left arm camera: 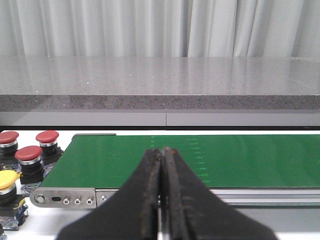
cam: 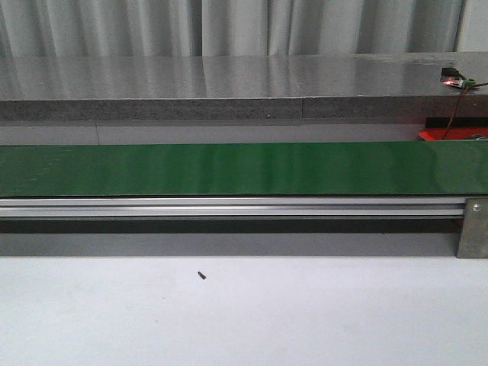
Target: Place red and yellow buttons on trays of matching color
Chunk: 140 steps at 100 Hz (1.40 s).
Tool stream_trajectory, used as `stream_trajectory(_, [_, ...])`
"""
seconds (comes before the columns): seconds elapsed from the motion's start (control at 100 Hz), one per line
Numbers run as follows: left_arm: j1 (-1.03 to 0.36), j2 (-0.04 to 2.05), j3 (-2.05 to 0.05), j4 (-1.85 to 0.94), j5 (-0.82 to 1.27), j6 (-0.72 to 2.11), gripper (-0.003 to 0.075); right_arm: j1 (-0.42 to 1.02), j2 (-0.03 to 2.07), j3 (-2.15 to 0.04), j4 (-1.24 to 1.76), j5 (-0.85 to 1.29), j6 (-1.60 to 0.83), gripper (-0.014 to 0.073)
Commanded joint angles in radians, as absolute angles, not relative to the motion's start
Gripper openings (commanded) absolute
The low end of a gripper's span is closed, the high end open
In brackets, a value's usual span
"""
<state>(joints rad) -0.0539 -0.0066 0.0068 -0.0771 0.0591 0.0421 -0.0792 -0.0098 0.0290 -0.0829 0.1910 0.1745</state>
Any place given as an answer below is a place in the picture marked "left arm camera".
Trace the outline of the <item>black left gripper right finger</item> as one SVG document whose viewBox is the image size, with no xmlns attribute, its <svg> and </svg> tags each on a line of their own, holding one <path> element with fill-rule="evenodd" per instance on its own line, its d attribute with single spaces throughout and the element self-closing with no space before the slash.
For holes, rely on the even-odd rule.
<svg viewBox="0 0 320 240">
<path fill-rule="evenodd" d="M 267 226 L 247 217 L 213 194 L 177 149 L 166 147 L 162 186 L 173 240 L 275 240 Z"/>
</svg>

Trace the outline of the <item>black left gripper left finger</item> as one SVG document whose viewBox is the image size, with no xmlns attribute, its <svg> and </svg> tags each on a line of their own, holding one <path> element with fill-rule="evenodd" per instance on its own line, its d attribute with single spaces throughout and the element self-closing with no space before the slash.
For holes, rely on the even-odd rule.
<svg viewBox="0 0 320 240">
<path fill-rule="evenodd" d="M 148 149 L 121 188 L 106 203 L 64 227 L 59 240 L 155 240 L 161 153 Z"/>
</svg>

